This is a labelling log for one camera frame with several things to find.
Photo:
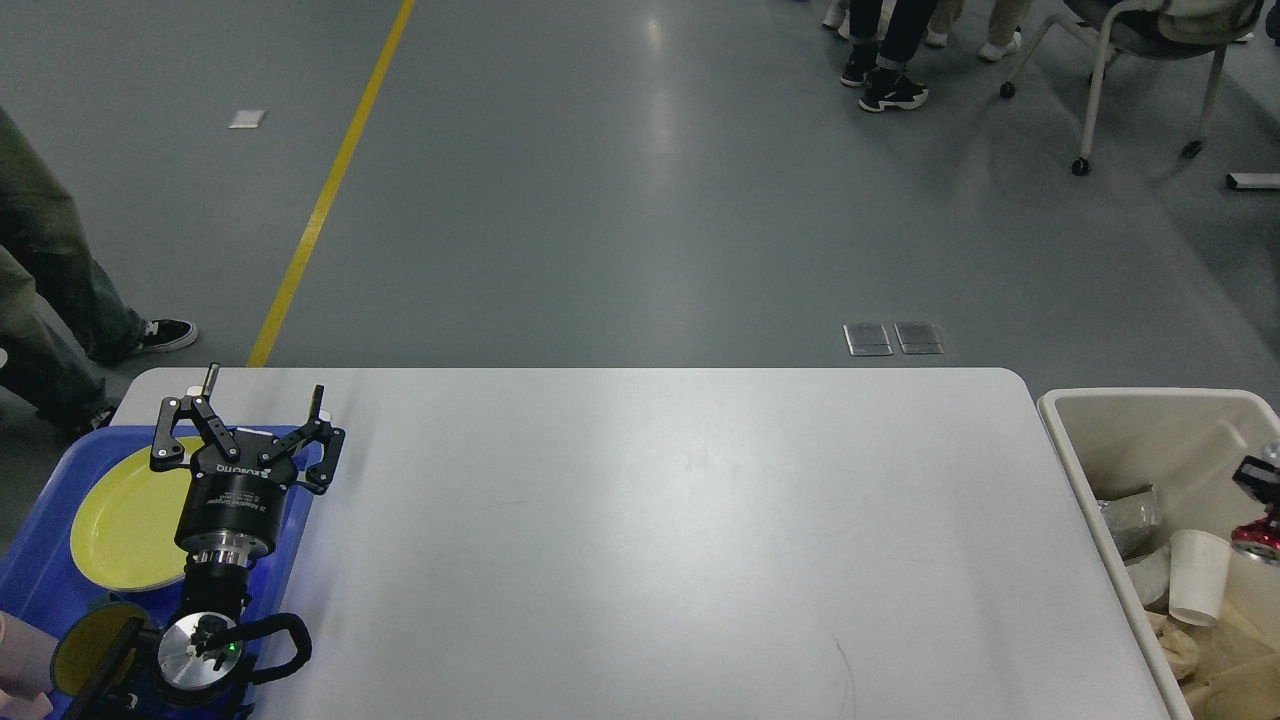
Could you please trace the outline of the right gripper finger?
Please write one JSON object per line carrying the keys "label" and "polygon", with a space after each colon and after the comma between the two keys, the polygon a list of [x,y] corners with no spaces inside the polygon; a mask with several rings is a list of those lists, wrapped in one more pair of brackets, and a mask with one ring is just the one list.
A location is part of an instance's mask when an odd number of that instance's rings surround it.
{"label": "right gripper finger", "polygon": [[1233,471],[1231,480],[1253,501],[1263,506],[1279,503],[1277,466],[1261,457],[1244,456]]}

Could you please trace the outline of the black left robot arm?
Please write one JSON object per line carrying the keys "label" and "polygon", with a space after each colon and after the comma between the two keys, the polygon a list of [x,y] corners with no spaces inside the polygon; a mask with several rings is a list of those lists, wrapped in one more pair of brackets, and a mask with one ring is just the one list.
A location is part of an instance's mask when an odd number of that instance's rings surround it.
{"label": "black left robot arm", "polygon": [[292,495],[325,495],[346,433],[316,386],[305,421],[284,436],[229,427],[201,386],[168,397],[148,446],[148,468],[183,471],[187,488],[173,530],[184,566],[175,607],[163,623],[123,601],[82,616],[50,661],[69,719],[246,719],[252,691],[297,673],[314,653],[305,621],[274,603],[253,607],[251,577],[276,551]]}

